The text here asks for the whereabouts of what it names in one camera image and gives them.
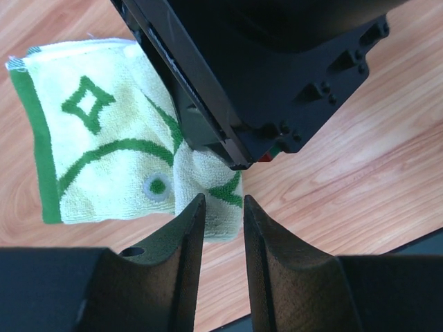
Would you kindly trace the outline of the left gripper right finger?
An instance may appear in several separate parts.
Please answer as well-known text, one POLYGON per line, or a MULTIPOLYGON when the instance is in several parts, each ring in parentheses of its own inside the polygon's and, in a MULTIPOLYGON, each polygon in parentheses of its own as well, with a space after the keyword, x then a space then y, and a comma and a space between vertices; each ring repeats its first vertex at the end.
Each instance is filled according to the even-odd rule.
POLYGON ((361 331, 338 259, 244 198, 244 244, 254 331, 361 331))

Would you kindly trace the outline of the green patterned towel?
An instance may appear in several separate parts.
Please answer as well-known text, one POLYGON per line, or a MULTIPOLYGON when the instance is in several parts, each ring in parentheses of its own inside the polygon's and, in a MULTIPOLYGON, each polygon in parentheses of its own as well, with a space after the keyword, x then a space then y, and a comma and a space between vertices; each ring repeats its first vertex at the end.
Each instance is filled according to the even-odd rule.
POLYGON ((6 68, 34 135, 44 223, 180 214, 206 197, 204 239, 234 239, 242 175, 184 139, 172 98, 133 40, 33 46, 6 68))

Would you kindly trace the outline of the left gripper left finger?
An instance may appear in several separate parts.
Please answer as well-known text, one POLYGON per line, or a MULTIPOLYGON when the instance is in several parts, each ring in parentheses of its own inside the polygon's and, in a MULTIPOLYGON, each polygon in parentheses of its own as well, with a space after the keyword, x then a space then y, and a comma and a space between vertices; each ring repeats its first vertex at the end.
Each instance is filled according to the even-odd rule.
POLYGON ((103 252, 76 331, 193 331, 206 220, 198 194, 169 223, 115 254, 103 252))

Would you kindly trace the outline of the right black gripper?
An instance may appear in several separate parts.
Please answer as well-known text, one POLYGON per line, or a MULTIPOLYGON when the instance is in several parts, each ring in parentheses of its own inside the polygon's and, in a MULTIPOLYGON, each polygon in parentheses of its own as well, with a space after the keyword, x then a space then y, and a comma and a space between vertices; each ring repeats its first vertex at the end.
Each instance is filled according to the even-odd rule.
POLYGON ((398 1, 115 1, 189 146, 234 170, 293 154, 369 75, 398 1))

